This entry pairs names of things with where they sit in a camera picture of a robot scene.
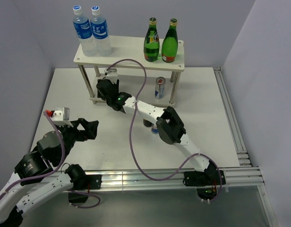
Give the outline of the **silver blue energy can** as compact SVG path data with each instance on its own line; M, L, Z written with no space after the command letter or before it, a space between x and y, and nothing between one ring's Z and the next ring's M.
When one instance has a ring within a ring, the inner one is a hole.
M158 134L158 129L157 129L157 127L152 126L152 128L151 128L151 132L154 133L154 134Z
M164 77L157 77L155 81L155 97L161 99L164 96L166 80Z

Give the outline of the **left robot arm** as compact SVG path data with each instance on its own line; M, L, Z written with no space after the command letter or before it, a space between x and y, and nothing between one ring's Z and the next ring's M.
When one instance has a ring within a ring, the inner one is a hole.
M16 165L10 179L0 191L0 227L18 227L24 215L62 191L87 188L87 176L78 164L34 192L30 190L57 172L76 142L94 140L99 122L84 118L65 122L46 133L34 149Z

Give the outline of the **short green Perrier bottle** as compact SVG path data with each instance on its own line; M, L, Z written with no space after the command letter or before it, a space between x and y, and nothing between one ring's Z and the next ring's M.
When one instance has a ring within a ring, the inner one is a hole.
M154 62L158 59L160 50L160 41L156 24L157 19L151 17L149 19L149 27L144 40L144 57L149 62Z

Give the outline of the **tall green Perrier bottle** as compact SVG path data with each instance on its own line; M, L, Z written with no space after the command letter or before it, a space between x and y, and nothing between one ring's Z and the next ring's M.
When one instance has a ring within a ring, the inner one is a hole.
M172 18L170 26L162 44L162 60L171 63L175 60L178 51L178 36L177 36L178 20Z

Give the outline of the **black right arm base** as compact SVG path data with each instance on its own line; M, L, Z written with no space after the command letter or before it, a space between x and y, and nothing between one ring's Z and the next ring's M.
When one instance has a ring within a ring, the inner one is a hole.
M187 187L197 187L197 194L203 200L211 200L217 194L217 186L225 185L224 172L216 168L204 172L184 172L183 184Z

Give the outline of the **black yellow can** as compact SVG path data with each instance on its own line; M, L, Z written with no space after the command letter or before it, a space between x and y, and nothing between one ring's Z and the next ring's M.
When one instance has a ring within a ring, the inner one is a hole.
M145 127L147 127L147 128L152 128L153 127L153 124L150 121L146 120L146 119L143 119L143 125Z

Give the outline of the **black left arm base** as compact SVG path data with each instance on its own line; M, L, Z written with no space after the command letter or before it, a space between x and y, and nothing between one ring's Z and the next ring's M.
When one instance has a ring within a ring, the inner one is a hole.
M81 193L90 194L92 190L99 190L101 188L102 175L86 175L85 182L80 187L73 187L71 190ZM69 203L74 203L78 206L83 206L90 199L91 196L82 195L74 192L68 192Z

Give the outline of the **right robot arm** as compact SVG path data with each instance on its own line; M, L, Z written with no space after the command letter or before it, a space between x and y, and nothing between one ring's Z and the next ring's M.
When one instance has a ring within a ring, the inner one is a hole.
M196 182L197 186L212 185L215 182L222 183L219 167L210 157L201 153L200 149L191 141L183 121L173 107L161 108L140 101L138 98L141 91L138 91L135 96L120 92L119 86L113 84L109 79L98 81L96 88L109 107L118 112L132 114L133 117L142 116L143 119L157 127L159 137L164 143L175 146L186 157L175 173L162 178L162 181L171 179L187 162L191 162L195 175L195 177L191 177L191 180Z

